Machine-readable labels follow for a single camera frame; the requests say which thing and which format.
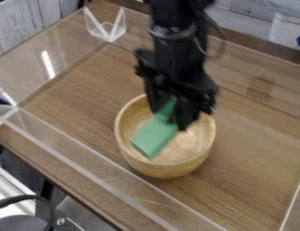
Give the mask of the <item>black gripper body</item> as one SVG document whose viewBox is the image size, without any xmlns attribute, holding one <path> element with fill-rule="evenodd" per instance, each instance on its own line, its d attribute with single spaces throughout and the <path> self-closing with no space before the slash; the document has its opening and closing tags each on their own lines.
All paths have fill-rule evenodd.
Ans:
<svg viewBox="0 0 300 231">
<path fill-rule="evenodd" d="M 137 76 L 145 82 L 163 87 L 175 97 L 193 100 L 201 110 L 200 113 L 212 115 L 217 104 L 218 84 L 209 77 L 200 62 L 187 67 L 158 60 L 155 52 L 138 49 L 134 52 Z"/>
</svg>

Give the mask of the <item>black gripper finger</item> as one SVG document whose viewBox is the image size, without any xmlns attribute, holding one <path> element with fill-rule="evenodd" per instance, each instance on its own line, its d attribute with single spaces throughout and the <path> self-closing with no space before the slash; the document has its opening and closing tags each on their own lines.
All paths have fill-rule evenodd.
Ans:
<svg viewBox="0 0 300 231">
<path fill-rule="evenodd" d="M 163 87 L 153 85 L 149 82 L 143 83 L 143 87 L 151 112 L 155 113 L 173 99 L 173 95 Z"/>
<path fill-rule="evenodd" d="M 181 131 L 185 131 L 200 117 L 200 108 L 196 102 L 186 97 L 178 97 L 175 101 L 169 121 L 178 126 Z"/>
</svg>

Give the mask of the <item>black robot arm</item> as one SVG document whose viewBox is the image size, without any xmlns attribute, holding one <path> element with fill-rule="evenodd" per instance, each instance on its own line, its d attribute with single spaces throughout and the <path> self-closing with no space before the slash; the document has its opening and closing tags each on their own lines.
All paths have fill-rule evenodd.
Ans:
<svg viewBox="0 0 300 231">
<path fill-rule="evenodd" d="M 208 76 L 208 32 L 214 23 L 206 15 L 216 0 L 143 0 L 150 8 L 154 48 L 134 52 L 135 74 L 143 80 L 151 111 L 175 101 L 169 122 L 185 130 L 201 114 L 212 114 L 218 84 Z"/>
</svg>

